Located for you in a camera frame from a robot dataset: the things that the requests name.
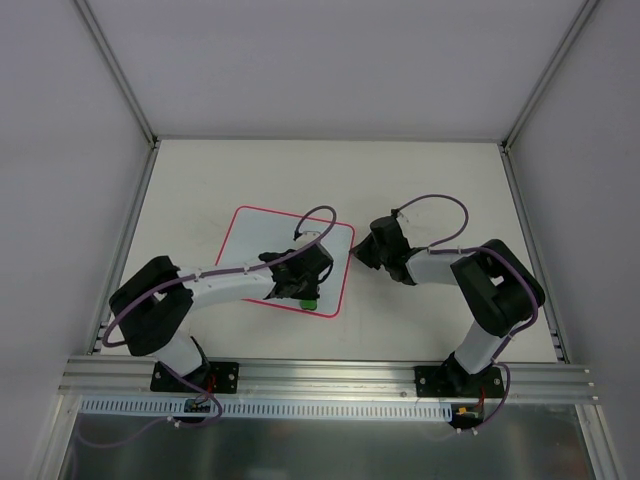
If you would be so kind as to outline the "pink framed whiteboard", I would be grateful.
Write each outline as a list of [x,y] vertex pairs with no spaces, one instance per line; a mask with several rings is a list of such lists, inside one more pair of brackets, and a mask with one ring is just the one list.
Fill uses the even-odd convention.
[[[303,219],[298,214],[243,205],[236,209],[216,264],[228,266],[243,261],[253,261],[263,252],[283,252],[296,246],[294,230],[301,224],[302,232],[322,232],[329,225],[327,219],[316,214]],[[353,226],[338,222],[321,245],[334,259],[333,270],[327,280],[319,286],[316,308],[305,310],[302,303],[294,299],[258,300],[258,305],[331,319],[340,313],[347,282],[349,251],[354,245],[356,231]]]

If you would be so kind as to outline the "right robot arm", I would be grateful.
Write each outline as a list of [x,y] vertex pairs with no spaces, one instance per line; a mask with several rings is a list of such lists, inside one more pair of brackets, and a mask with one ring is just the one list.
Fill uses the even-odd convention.
[[495,360],[519,331],[537,319],[545,293],[506,244],[489,240],[464,249],[412,248],[406,240],[377,240],[369,234],[351,249],[365,266],[384,269],[409,286],[453,285],[473,317],[462,343],[432,373],[416,369],[422,397],[472,397],[500,373]]

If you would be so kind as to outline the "green whiteboard eraser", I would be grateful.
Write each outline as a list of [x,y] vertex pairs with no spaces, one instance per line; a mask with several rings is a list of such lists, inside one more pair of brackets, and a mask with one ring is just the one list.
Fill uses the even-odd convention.
[[318,308],[318,300],[317,299],[300,300],[299,306],[303,310],[315,311]]

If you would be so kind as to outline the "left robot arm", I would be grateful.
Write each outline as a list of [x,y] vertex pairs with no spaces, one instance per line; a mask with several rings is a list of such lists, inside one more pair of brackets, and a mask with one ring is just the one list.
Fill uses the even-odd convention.
[[249,264],[180,268],[169,257],[149,261],[109,299],[114,316],[102,344],[151,356],[187,391],[202,388],[208,360],[197,341],[180,330],[198,309],[239,300],[316,300],[333,260],[317,249],[266,252]]

